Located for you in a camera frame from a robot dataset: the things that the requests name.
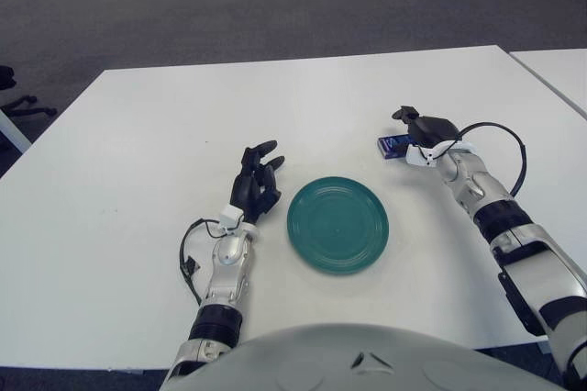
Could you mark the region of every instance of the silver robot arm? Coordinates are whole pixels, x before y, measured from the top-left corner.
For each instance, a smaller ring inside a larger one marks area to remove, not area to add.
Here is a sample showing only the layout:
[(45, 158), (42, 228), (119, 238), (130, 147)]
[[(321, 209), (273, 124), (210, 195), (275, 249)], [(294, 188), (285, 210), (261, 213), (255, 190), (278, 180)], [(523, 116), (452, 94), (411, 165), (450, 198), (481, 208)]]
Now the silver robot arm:
[[(167, 389), (211, 363), (238, 343), (252, 243), (258, 238), (255, 223), (261, 214), (269, 212), (281, 196), (275, 184), (274, 170), (283, 164), (283, 156), (265, 164), (260, 162), (276, 147), (277, 141), (271, 140), (254, 148), (246, 148), (241, 160), (242, 169), (232, 186), (230, 203), (220, 214), (219, 221), (200, 218), (183, 237), (180, 269), (200, 307), (188, 340), (180, 347), (161, 389)], [(217, 223), (222, 234), (214, 236), (219, 238), (212, 252), (214, 270), (202, 300), (192, 282), (192, 275), (199, 265), (191, 258), (186, 260), (183, 251), (191, 230), (201, 224), (206, 224), (207, 228), (209, 222)]]
[[(554, 360), (567, 387), (587, 389), (587, 276), (559, 245), (493, 178), (475, 149), (460, 138), (471, 127), (509, 128), (483, 122), (457, 129), (448, 120), (420, 117), (403, 106), (393, 118), (408, 125), (413, 144), (407, 146), (410, 164), (436, 167), (455, 200), (483, 237), (502, 269), (499, 281), (516, 315), (537, 336), (546, 334)], [(517, 192), (526, 173), (523, 165)]]

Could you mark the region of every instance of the black cord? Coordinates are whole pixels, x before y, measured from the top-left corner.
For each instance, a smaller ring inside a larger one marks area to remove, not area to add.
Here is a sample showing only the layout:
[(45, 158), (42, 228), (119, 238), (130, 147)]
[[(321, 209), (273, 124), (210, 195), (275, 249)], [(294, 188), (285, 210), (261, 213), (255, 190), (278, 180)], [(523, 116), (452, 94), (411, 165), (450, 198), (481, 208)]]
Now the black cord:
[(190, 235), (190, 233), (192, 233), (192, 230), (194, 230), (198, 226), (202, 225), (203, 223), (205, 224), (205, 228), (206, 228), (206, 231), (208, 232), (208, 235), (210, 235), (212, 238), (218, 239), (218, 238), (226, 237), (226, 235), (227, 235), (226, 233), (224, 235), (219, 235), (219, 236), (213, 235), (212, 232), (210, 231), (208, 223), (218, 224), (218, 221), (216, 221), (215, 219), (204, 219), (204, 218), (200, 218), (197, 221), (195, 221), (195, 223), (192, 223), (190, 225), (190, 227), (187, 228), (187, 230), (185, 231), (185, 234), (183, 235), (182, 243), (180, 244), (180, 271), (182, 272), (183, 280), (185, 281), (187, 286), (190, 287), (190, 291), (194, 295), (195, 301), (198, 303), (198, 306), (202, 303), (202, 298), (198, 295), (198, 292), (195, 291), (194, 282), (192, 281), (192, 275), (195, 273), (196, 270), (198, 270), (200, 268), (200, 266), (194, 260), (194, 258), (192, 258), (191, 256), (188, 256), (186, 259), (184, 250), (185, 250), (185, 241), (187, 240), (187, 237)]
[(510, 191), (511, 196), (516, 196), (517, 193), (519, 192), (520, 188), (522, 187), (524, 180), (526, 179), (526, 170), (527, 170), (526, 145), (522, 142), (522, 139), (520, 139), (520, 137), (517, 134), (515, 134), (515, 132), (513, 132), (508, 127), (505, 127), (504, 125), (500, 125), (499, 123), (494, 123), (494, 122), (473, 123), (472, 125), (469, 125), (468, 127), (462, 129), (459, 132), (459, 134), (457, 134), (457, 138), (445, 150), (443, 150), (438, 156), (434, 157), (432, 160), (436, 160), (436, 159), (439, 159), (440, 157), (442, 157), (444, 154), (446, 154), (449, 151), (450, 148), (455, 146), (455, 144), (459, 140), (462, 139), (462, 136), (464, 136), (468, 132), (473, 131), (474, 129), (480, 128), (480, 127), (496, 127), (496, 128), (503, 129), (504, 131), (507, 131), (509, 134), (511, 134), (514, 137), (514, 139), (517, 140), (518, 145), (520, 145), (520, 155), (522, 156), (522, 169), (520, 170), (520, 174), (517, 176), (517, 180), (514, 183), (514, 187)]

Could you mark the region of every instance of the blue package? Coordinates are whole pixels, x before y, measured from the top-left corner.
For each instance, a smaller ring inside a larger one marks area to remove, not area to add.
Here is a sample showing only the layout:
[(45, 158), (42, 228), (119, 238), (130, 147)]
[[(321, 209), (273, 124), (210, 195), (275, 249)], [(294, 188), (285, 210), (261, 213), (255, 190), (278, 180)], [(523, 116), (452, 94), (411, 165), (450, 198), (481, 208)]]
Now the blue package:
[(401, 159), (405, 157), (408, 145), (414, 144), (414, 140), (408, 135), (379, 137), (377, 145), (385, 159)]

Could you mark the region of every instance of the green plate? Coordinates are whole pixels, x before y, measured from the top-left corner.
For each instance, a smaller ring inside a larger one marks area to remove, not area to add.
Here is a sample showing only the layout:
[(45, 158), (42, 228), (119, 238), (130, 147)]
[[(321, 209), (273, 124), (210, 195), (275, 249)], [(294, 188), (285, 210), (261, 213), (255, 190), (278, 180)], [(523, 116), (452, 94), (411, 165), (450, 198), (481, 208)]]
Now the green plate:
[(342, 177), (307, 184), (287, 212), (287, 233), (298, 253), (331, 274), (354, 274), (382, 254), (387, 215), (373, 192)]

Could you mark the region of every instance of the floor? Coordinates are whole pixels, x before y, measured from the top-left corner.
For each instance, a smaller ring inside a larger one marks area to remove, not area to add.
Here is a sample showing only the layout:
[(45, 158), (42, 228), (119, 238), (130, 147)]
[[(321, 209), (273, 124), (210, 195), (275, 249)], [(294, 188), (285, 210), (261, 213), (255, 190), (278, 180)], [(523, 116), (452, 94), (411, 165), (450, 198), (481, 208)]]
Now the floor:
[[(0, 105), (32, 94), (60, 112), (105, 69), (485, 44), (587, 47), (587, 0), (0, 0), (0, 10), (0, 63), (18, 81), (0, 92)], [(51, 121), (17, 124), (34, 140)], [(18, 156), (5, 143), (0, 175)], [(491, 355), (559, 380), (551, 358), (536, 350)], [(0, 391), (157, 389), (161, 378), (3, 368)]]

